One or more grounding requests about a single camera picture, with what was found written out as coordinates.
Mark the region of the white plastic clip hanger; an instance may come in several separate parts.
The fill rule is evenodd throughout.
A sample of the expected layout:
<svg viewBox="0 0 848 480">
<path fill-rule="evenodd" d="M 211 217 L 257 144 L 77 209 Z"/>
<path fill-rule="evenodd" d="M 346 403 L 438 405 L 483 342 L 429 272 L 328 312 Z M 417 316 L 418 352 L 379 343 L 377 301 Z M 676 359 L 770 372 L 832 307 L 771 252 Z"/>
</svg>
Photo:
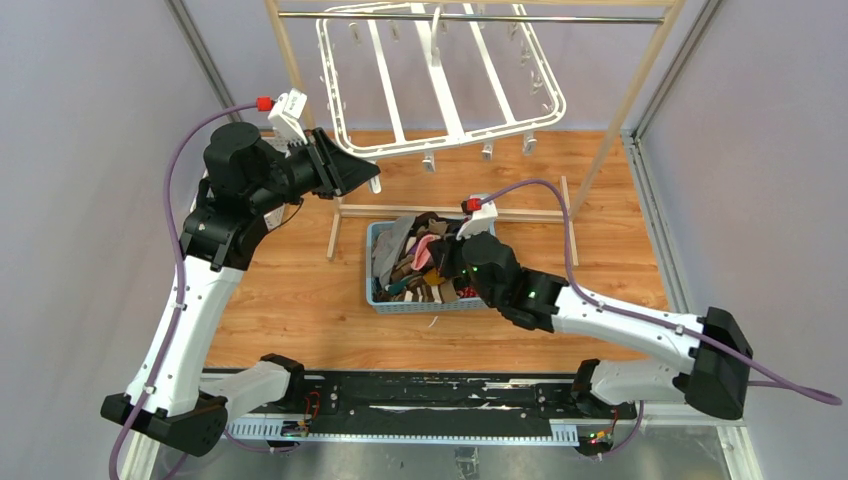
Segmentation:
<svg viewBox="0 0 848 480">
<path fill-rule="evenodd" d="M 530 155 L 535 150 L 536 131 L 550 127 L 559 122 L 566 113 L 567 103 L 558 81 L 550 68 L 541 44 L 533 28 L 538 18 L 528 15 L 522 4 L 514 4 L 511 14 L 507 16 L 487 16 L 478 12 L 471 4 L 465 3 L 458 14 L 449 14 L 442 4 L 428 12 L 423 3 L 369 3 L 351 7 L 333 7 L 320 13 L 315 23 L 319 38 L 319 51 L 324 68 L 324 83 L 328 94 L 328 110 L 333 119 L 334 132 L 340 147 L 357 157 L 372 163 L 383 158 L 411 154 L 423 154 L 423 165 L 428 172 L 435 169 L 435 153 L 438 150 L 450 149 L 464 145 L 480 144 L 483 147 L 484 160 L 490 160 L 496 140 L 521 135 L 524 138 L 523 152 Z M 332 20 L 348 20 L 354 33 L 365 25 L 371 38 L 380 85 L 388 109 L 394 142 L 376 146 L 359 146 L 349 137 L 349 129 L 345 119 L 345 99 L 336 69 L 333 44 L 330 40 L 329 22 Z M 405 128 L 398 109 L 398 94 L 404 92 L 401 84 L 390 77 L 389 63 L 382 45 L 378 25 L 388 23 L 391 31 L 397 29 L 400 21 L 411 21 L 419 37 L 427 77 L 435 95 L 436 104 L 445 123 L 446 132 L 442 136 L 427 137 L 422 140 L 410 140 L 405 135 Z M 471 31 L 472 53 L 478 55 L 483 64 L 483 82 L 489 86 L 495 97 L 495 105 L 503 120 L 494 126 L 477 130 L 468 130 L 463 126 L 457 106 L 457 92 L 450 87 L 442 63 L 442 48 L 438 41 L 438 33 L 443 24 L 456 21 L 467 24 Z M 531 67 L 532 90 L 543 90 L 549 99 L 544 106 L 541 116 L 519 120 L 515 117 L 512 106 L 506 96 L 500 74 L 491 59 L 489 48 L 483 38 L 483 24 L 502 22 L 509 26 L 511 36 L 521 40 L 521 62 Z"/>
</svg>

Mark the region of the pink patterned sock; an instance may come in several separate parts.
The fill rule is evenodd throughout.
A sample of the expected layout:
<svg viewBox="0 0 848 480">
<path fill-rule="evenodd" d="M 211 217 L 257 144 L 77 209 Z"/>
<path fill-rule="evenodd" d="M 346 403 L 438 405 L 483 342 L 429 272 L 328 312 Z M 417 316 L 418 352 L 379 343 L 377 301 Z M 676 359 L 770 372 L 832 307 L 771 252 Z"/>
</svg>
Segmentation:
<svg viewBox="0 0 848 480">
<path fill-rule="evenodd" d="M 416 243 L 413 252 L 413 260 L 411 267 L 415 271 L 421 271 L 432 259 L 432 254 L 429 251 L 429 245 L 440 240 L 441 237 L 436 234 L 426 234 Z"/>
</svg>

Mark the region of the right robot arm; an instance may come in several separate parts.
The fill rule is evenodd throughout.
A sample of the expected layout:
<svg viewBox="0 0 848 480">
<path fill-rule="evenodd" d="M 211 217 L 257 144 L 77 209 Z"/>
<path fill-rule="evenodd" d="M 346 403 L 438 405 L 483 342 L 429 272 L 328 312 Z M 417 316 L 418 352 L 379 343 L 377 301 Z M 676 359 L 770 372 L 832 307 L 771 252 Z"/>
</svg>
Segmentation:
<svg viewBox="0 0 848 480">
<path fill-rule="evenodd" d="M 664 312 L 583 290 L 519 264 L 489 233 L 428 248 L 439 273 L 466 281 L 490 308 L 525 330 L 590 336 L 646 355 L 644 361 L 580 364 L 574 408 L 594 417 L 625 402 L 684 402 L 723 420 L 742 417 L 753 350 L 734 316 Z"/>
</svg>

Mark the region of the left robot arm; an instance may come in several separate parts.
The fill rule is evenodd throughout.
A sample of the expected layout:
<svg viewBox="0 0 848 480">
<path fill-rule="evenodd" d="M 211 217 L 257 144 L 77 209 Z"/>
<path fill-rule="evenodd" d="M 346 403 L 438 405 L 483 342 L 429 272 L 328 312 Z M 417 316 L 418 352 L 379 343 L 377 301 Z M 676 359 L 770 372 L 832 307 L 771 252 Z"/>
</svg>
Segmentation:
<svg viewBox="0 0 848 480">
<path fill-rule="evenodd" d="M 259 244 L 281 227 L 285 208 L 308 194 L 344 196 L 379 173 L 320 128 L 279 151 L 246 122 L 216 129 L 203 160 L 206 176 L 177 237 L 175 281 L 153 344 L 127 389 L 101 407 L 105 419 L 195 457 L 208 454 L 232 421 L 262 405 L 291 413 L 305 404 L 304 368 L 297 361 L 268 354 L 202 385 L 204 363 L 226 305 Z"/>
</svg>

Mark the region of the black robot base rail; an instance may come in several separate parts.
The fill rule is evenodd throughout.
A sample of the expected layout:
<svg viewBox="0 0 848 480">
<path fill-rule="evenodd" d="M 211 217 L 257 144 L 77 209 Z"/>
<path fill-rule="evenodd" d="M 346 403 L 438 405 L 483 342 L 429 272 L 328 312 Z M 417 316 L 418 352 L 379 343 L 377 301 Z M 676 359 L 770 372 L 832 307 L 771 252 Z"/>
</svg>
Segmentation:
<svg viewBox="0 0 848 480">
<path fill-rule="evenodd" d="M 740 427 L 685 404 L 578 405 L 568 373 L 321 370 L 289 400 L 265 402 L 223 439 L 281 449 L 306 443 L 566 447 L 591 459 L 650 426 Z"/>
</svg>

